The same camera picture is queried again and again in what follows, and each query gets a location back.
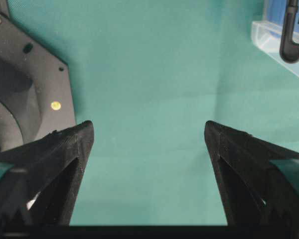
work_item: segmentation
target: circular opening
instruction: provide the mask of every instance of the circular opening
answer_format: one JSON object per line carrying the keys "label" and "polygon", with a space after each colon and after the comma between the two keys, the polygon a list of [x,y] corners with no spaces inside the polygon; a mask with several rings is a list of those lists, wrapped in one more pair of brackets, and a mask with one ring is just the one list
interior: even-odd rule
{"label": "circular opening", "polygon": [[32,51],[32,49],[33,49],[33,44],[32,43],[28,43],[23,48],[23,52],[24,52],[24,54],[28,54],[28,53],[30,53]]}
{"label": "circular opening", "polygon": [[62,107],[62,105],[61,105],[61,103],[58,102],[58,101],[53,101],[53,102],[51,103],[51,108],[52,108],[54,111],[58,111],[58,110],[60,110],[61,107]]}

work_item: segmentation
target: black clip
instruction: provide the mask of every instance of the black clip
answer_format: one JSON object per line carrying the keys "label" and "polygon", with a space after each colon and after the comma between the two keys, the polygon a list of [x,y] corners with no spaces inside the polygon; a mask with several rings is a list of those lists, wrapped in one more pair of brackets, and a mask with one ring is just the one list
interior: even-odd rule
{"label": "black clip", "polygon": [[298,0],[287,0],[284,27],[281,35],[280,56],[287,63],[299,61],[299,44],[293,41]]}

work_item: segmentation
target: transparent plastic holder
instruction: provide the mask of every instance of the transparent plastic holder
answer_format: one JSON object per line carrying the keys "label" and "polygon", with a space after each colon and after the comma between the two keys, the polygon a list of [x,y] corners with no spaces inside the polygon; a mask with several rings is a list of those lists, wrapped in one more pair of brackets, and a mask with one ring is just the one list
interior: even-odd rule
{"label": "transparent plastic holder", "polygon": [[[251,31],[253,44],[299,77],[299,62],[289,64],[280,57],[282,29],[282,26],[267,20],[253,21]],[[294,32],[293,39],[294,42],[299,43],[299,33]]]}

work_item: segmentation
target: green cloth background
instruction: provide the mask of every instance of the green cloth background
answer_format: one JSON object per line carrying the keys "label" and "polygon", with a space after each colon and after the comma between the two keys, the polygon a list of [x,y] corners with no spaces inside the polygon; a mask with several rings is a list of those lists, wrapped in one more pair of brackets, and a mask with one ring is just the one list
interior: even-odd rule
{"label": "green cloth background", "polygon": [[224,225],[207,120],[299,151],[299,78],[252,45],[263,0],[9,0],[70,69],[96,142],[73,225]]}

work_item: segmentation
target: hole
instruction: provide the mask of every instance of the hole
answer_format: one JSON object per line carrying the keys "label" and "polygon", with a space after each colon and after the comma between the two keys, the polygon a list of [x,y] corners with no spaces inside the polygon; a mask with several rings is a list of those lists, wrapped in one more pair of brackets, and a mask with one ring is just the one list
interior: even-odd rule
{"label": "hole", "polygon": [[28,43],[25,45],[23,52],[24,52],[24,54],[28,54],[32,51],[32,49],[33,49],[32,43]]}

